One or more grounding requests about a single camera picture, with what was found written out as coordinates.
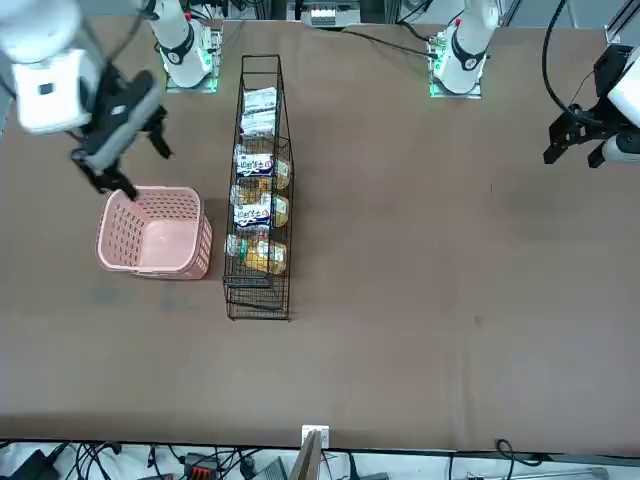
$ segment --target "electrical outlet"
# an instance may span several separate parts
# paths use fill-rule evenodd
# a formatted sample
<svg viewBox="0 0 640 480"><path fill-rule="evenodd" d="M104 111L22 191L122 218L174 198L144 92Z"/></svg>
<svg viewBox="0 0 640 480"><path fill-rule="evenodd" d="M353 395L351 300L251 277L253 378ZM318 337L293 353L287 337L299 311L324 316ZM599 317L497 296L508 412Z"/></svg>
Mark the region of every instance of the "electrical outlet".
<svg viewBox="0 0 640 480"><path fill-rule="evenodd" d="M329 425L303 425L302 426L302 441L300 445L304 445L304 441L314 430L320 432L320 438L322 439L321 448L329 448Z"/></svg>

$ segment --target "white cylinder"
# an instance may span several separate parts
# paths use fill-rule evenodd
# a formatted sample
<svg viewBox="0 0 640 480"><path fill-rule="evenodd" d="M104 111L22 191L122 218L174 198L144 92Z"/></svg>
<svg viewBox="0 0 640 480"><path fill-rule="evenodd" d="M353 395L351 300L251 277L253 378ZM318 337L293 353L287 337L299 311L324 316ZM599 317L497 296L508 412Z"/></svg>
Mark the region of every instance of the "white cylinder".
<svg viewBox="0 0 640 480"><path fill-rule="evenodd" d="M475 55L486 50L500 14L495 0L466 0L457 31L458 43L463 50Z"/></svg>
<svg viewBox="0 0 640 480"><path fill-rule="evenodd" d="M187 38L189 24L178 0L157 0L154 13L157 20L149 22L160 45L175 48Z"/></svg>
<svg viewBox="0 0 640 480"><path fill-rule="evenodd" d="M14 63L36 63L69 47L82 24L75 0L0 0L0 49Z"/></svg>

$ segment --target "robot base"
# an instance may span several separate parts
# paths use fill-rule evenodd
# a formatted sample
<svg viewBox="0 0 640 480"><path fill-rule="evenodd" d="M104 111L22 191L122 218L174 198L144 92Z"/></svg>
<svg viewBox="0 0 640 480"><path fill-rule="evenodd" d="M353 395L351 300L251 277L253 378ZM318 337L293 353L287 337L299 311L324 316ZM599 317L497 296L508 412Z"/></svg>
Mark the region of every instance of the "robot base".
<svg viewBox="0 0 640 480"><path fill-rule="evenodd" d="M478 81L475 86L467 93L457 94L450 92L445 88L444 85L436 78L435 72L438 70L442 64L442 57L445 55L447 51L447 37L446 31L438 33L435 38L432 38L429 42L427 42L427 52L435 53L438 55L438 60L434 60L432 58L427 58L427 68L429 75L429 96L432 98L471 98L471 99L480 99L482 98L482 89L480 88L480 79L482 78L482 69L484 68L484 60L482 60L482 65L480 66L480 71L478 74Z"/></svg>
<svg viewBox="0 0 640 480"><path fill-rule="evenodd" d="M211 73L205 77L194 87L182 88L176 85L167 73L167 93L181 92L197 92L197 93L216 93L218 91L218 78L220 76L220 61L222 60L222 30L213 30L206 27L211 34L211 50L212 53L205 53L205 62L211 62L213 68Z"/></svg>

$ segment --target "black cable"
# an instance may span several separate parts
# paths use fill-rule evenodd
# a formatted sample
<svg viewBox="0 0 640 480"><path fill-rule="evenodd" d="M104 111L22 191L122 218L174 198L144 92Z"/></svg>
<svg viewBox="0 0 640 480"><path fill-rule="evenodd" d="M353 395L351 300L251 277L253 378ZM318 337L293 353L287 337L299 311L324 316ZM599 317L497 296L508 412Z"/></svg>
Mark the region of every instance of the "black cable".
<svg viewBox="0 0 640 480"><path fill-rule="evenodd" d="M255 455L260 450L262 450L262 449L261 448L256 448L255 450L252 450L251 452L247 453L246 455L242 455L242 453L240 453L240 458L235 463L231 464L231 466L227 469L226 472L224 472L222 475L220 475L220 480L223 480L224 477L226 477L229 474L229 472L233 471L233 469L242 461L243 458L250 457L251 455Z"/></svg>
<svg viewBox="0 0 640 480"><path fill-rule="evenodd" d="M378 42L383 45L387 45L388 47L400 50L402 52L413 53L415 55L420 55L423 57L429 57L434 59L437 58L437 55L433 53L421 52L420 50L415 50L413 48L403 47L402 45L398 45L396 43L391 43L391 42L387 42L386 40L381 40L380 38L372 37L370 35L367 35L366 33L352 32L350 30L342 30L342 33L348 33L349 35L355 35L356 37L366 38L367 40L371 40L372 42Z"/></svg>
<svg viewBox="0 0 640 480"><path fill-rule="evenodd" d="M133 40L133 38L138 33L138 30L140 29L140 25L142 25L142 20L144 20L144 12L140 10L138 12L138 15L136 15L136 19L133 21L133 24L131 25L131 28L129 29L129 33L127 33L127 36L107 56L107 65L115 62L116 58L118 58L118 56L120 56L120 54L124 51L124 49L129 46L129 44L131 43L131 40Z"/></svg>
<svg viewBox="0 0 640 480"><path fill-rule="evenodd" d="M324 460L325 465L327 466L327 471L329 472L329 480L333 480L333 474L331 473L331 467L329 466L329 460L327 460L327 456L322 451L322 459Z"/></svg>
<svg viewBox="0 0 640 480"><path fill-rule="evenodd" d="M456 452L451 452L451 455L449 455L449 474L447 475L447 480L453 480L451 475L453 473L453 459L455 456Z"/></svg>
<svg viewBox="0 0 640 480"><path fill-rule="evenodd" d="M560 2L558 3L558 7L556 8L556 11L553 13L553 17L551 17L551 21L549 22L549 26L547 27L547 32L544 35L544 42L542 43L542 80L544 81L544 86L547 89L547 93L549 93L551 100L553 100L554 103L558 107L560 107L560 109L563 112L571 115L579 123L588 123L590 125L601 126L602 125L601 122L584 115L582 112L578 112L578 111L574 112L571 109L569 109L569 107L567 107L562 102L562 100L560 100L560 97L556 95L556 92L553 91L553 88L551 87L551 82L549 82L549 72L547 71L547 56L549 54L549 41L551 40L551 32L553 31L553 28L555 27L556 22L560 17L560 13L562 12L562 9L564 8L566 3L567 3L567 0L560 0Z"/></svg>
<svg viewBox="0 0 640 480"><path fill-rule="evenodd" d="M418 10L420 10L422 7L424 7L424 11L426 12L427 9L431 6L431 4L433 3L433 0L424 0L424 2L422 2L420 5L418 5L416 8L414 8L413 10L411 10L409 13L407 13L404 17L402 17L400 20L398 20L396 23L401 23L404 22L407 18L409 18L411 15L413 15L414 13L416 13Z"/></svg>
<svg viewBox="0 0 640 480"><path fill-rule="evenodd" d="M102 473L103 478L105 480L111 480L111 477L102 466L102 462L100 461L100 457L99 457L100 452L102 452L103 450L106 450L107 448L112 448L112 445L110 443L103 443L97 447L93 445L89 447L89 450L93 451L93 453L89 453L91 460L89 460L89 464L87 465L86 478L89 478L89 475L91 474L91 467L93 467L93 462L96 462L98 464L98 468L100 469L100 472Z"/></svg>
<svg viewBox="0 0 640 480"><path fill-rule="evenodd" d="M587 75L582 79L582 82L580 82L580 86L578 87L578 90L576 90L576 93L573 94L573 97L571 98L571 101L569 102L569 105L573 104L573 102L575 101L576 97L580 93L580 90L582 90L582 86L584 85L584 82L586 82L587 78L589 78L591 75L593 75L593 70L591 70L589 73L587 73Z"/></svg>
<svg viewBox="0 0 640 480"><path fill-rule="evenodd" d="M158 468L158 459L156 458L155 445L149 445L149 455L147 457L147 468L148 467L153 467L155 469L158 478L164 478L164 476L160 473L160 469Z"/></svg>
<svg viewBox="0 0 640 480"><path fill-rule="evenodd" d="M227 44L227 42L229 42L232 38L235 38L238 36L238 34L240 33L240 29L244 25L244 22L245 20L242 20L240 22L240 25L238 25L238 27L233 32L231 32L231 35L229 35L227 39L224 42L222 42L222 45L220 45L220 52L222 52L222 47L224 47Z"/></svg>
<svg viewBox="0 0 640 480"><path fill-rule="evenodd" d="M349 455L349 480L360 480L360 475L358 475L358 469L356 468L356 459L353 458L351 452L348 452Z"/></svg>
<svg viewBox="0 0 640 480"><path fill-rule="evenodd" d="M179 456L178 454L176 454L176 452L173 450L173 447L171 445L167 445L167 447L169 447L169 451L171 452L171 455L176 457L176 460L180 462L180 465L184 465L186 457L184 455Z"/></svg>
<svg viewBox="0 0 640 480"><path fill-rule="evenodd" d="M87 449L87 447L85 446L84 443L81 443L80 445L78 445L78 449L76 450L76 463L74 465L75 470L76 470L76 476L78 477L78 480L82 480L84 477L82 476L82 467L80 464L80 450L84 447L85 449L85 453L83 455L83 457L86 457L87 455L89 455L89 450Z"/></svg>
<svg viewBox="0 0 640 480"><path fill-rule="evenodd" d="M508 450L505 451L503 449L503 445L506 445ZM511 460L511 469L513 470L513 464L514 463L519 463L521 465L525 465L527 467L539 467L540 465L542 465L543 459L541 455L536 455L536 459L533 461L527 461L527 460L522 460L520 458L516 457L516 454L513 452L513 447L511 446L511 443L509 442L509 440L506 440L504 438L500 438L496 441L496 451L502 455L504 458L506 458L507 460Z"/></svg>
<svg viewBox="0 0 640 480"><path fill-rule="evenodd" d="M411 33L411 35L413 35L414 37L416 37L419 40L422 40L423 42L428 42L429 39L431 39L431 35L427 35L427 36L422 36L420 35L415 28L413 28L413 25L411 25L410 23L405 22L404 20L398 22L398 25L401 25L403 27L405 27L407 30L409 30L409 32Z"/></svg>
<svg viewBox="0 0 640 480"><path fill-rule="evenodd" d="M458 13L456 13L456 15L455 15L451 20L449 20L449 23L447 23L447 27L448 27L449 25L451 25L451 24L456 20L456 18L458 18L458 17L459 17L460 15L462 15L463 13L464 13L464 9L462 9L462 10L460 10Z"/></svg>
<svg viewBox="0 0 640 480"><path fill-rule="evenodd" d="M76 449L76 455L77 453L80 451L82 444L78 445L78 448ZM71 467L69 469L69 473L67 473L67 476L64 477L64 480L69 480L69 478L71 477L71 474L76 470L76 467L79 466L79 463L81 461L83 461L88 455L88 452L84 452L84 454L80 457L80 459L78 460L78 457L76 456L76 463L73 465L73 467Z"/></svg>
<svg viewBox="0 0 640 480"><path fill-rule="evenodd" d="M200 460L198 460L198 461L197 461L197 462L195 462L193 465L191 465L191 468L193 468L193 467L197 467L197 466L198 466L198 465L200 465L202 462L204 462L204 461L206 461L206 460L209 460L210 458L216 457L216 465L219 465L219 466L217 467L217 469L222 470L222 469L224 468L224 465L225 465L229 460L231 460L231 459L234 457L234 455L236 454L236 452L239 452L239 451L240 451L240 450L239 450L239 449L237 449L237 448L234 448L233 450L231 450L231 452L230 452L230 456L229 456L228 458L226 458L226 459L224 460L224 462L222 462L222 463L220 463L220 462L218 461L218 455L219 455L221 452L216 451L216 452L212 453L211 455L207 455L207 456L205 456L205 457L202 457ZM186 478L187 478L187 475L182 475L182 477L180 477L180 480L184 480L184 479L186 479Z"/></svg>

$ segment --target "floor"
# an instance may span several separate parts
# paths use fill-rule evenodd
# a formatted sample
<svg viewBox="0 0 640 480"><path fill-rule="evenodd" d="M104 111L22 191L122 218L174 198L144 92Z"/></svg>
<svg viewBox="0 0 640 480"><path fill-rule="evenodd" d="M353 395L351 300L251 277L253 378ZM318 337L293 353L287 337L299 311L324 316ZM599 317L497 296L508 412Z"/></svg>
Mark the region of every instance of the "floor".
<svg viewBox="0 0 640 480"><path fill-rule="evenodd" d="M22 462L31 455L36 449L41 449L43 453L50 453L58 444L57 443L18 443L10 445L0 452L0 475L10 475ZM70 478L75 479L76 474L73 472L75 464L75 450L77 444L72 444L60 455L56 462L56 468L63 475L62 478L69 473ZM206 447L188 447L176 446L174 451L178 455L186 453L199 453L202 455L212 455L215 450ZM253 455L255 460L256 472L269 465L277 457L282 459L285 471L289 474L297 455L296 450L278 450L267 449L262 450ZM153 476L154 469L147 467L147 457L149 447L147 445L125 445L120 455L114 456L112 453L105 452L101 454L101 459L106 472L113 480L133 480L136 478L145 478ZM449 458L448 456L434 457L427 452L413 452L412 454L388 454L388 453L354 453L354 460L360 477L373 475L376 473L386 473L390 479L402 480L445 480L448 475ZM158 470L162 474L174 474L174 478L179 478L181 473L181 465L172 456L168 448L158 446L156 450L156 458L158 462ZM221 461L226 459L221 454ZM346 453L342 452L326 452L327 462L320 467L319 480L338 480L349 475L349 459ZM640 473L639 467L623 467L613 466L604 462L603 465L598 464L598 458L593 458L593 463L562 463L562 462L546 462L540 467L529 468L516 464L513 475L526 474L544 474L550 472L577 472L579 470L588 471L598 467L606 470L609 480L635 480ZM465 479L469 476L476 477L500 477L506 475L509 470L509 461L492 460L492 459L472 459L464 457L456 457L452 467L452 476L454 480ZM603 476L598 477L603 480L605 473L601 470L595 470ZM91 474L87 480L102 479L102 475L98 468L94 465ZM227 480L243 480L239 472L239 468L233 469L225 476ZM560 477L558 480L587 480L594 477L576 477L566 476Z"/></svg>

